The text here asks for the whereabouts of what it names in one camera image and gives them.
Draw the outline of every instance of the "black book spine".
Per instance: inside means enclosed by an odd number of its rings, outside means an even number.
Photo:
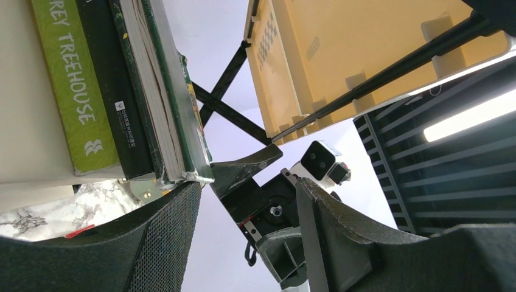
[[[107,0],[77,0],[120,164],[127,179],[154,172],[133,85]]]

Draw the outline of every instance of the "robotic claw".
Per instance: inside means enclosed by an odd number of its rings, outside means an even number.
[[[215,163],[211,186],[248,240],[249,265],[257,252],[284,291],[516,290],[514,225],[458,226],[433,238],[392,229],[340,201],[333,189],[351,171],[323,141],[258,186],[253,176],[281,156],[269,145]]]

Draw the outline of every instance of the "bolt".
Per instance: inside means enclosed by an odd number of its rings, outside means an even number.
[[[283,213],[283,208],[281,206],[271,207],[271,214],[273,214],[274,217],[280,217],[281,213]]]

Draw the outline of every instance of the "book cover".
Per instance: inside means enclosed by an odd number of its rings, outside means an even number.
[[[192,99],[192,107],[195,111],[195,116],[197,117],[198,129],[199,129],[199,138],[201,142],[204,144],[206,149],[206,159],[208,163],[211,163],[213,158],[208,148],[208,144],[206,143],[206,138],[204,136],[204,127],[203,122],[201,120],[201,115],[199,114],[199,107],[197,106],[197,98],[195,97],[194,85],[192,84],[192,80],[190,79],[190,74],[188,74],[188,59],[180,53],[181,67],[183,68],[184,79],[186,81],[186,85],[188,86],[188,92],[190,93],[190,98]]]
[[[125,64],[127,65],[130,80],[133,84],[136,102],[138,103],[138,108],[140,109],[140,117],[144,127],[145,135],[147,137],[147,143],[154,165],[155,176],[156,178],[162,178],[165,184],[170,184],[170,181],[166,179],[167,175],[164,173],[162,156],[159,152],[158,141],[156,140],[156,135],[152,127],[152,120],[150,118],[149,111],[147,110],[147,101],[145,100],[145,94],[141,85],[138,67],[136,66],[136,62],[134,60],[133,49],[131,47],[131,43],[129,42],[124,15],[120,7],[120,0],[109,0],[109,3],[111,6],[111,15],[116,26],[118,39],[122,46],[122,53],[125,58]]]
[[[118,165],[75,0],[32,0],[75,175]]]
[[[198,119],[181,68],[165,8],[161,0],[141,0],[142,8],[153,41],[159,68],[174,113],[188,181],[211,183],[213,173],[207,159],[206,147],[200,140]]]
[[[76,1],[124,175],[153,178],[154,166],[111,6],[108,1]]]

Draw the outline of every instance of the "black pole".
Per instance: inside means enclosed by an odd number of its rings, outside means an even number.
[[[416,70],[417,68],[429,63],[435,56],[442,56],[481,35],[488,36],[498,31],[499,29],[496,28],[489,20],[483,18],[477,13],[473,13],[463,22],[457,24],[451,29],[448,29],[446,32],[419,47],[414,52],[403,57],[401,60],[390,65],[373,77],[367,79],[341,97],[279,133],[277,136],[273,137],[273,142],[307,126],[316,119],[327,116],[328,114],[350,104],[354,99],[366,96],[376,89],[379,89],[382,86]]]

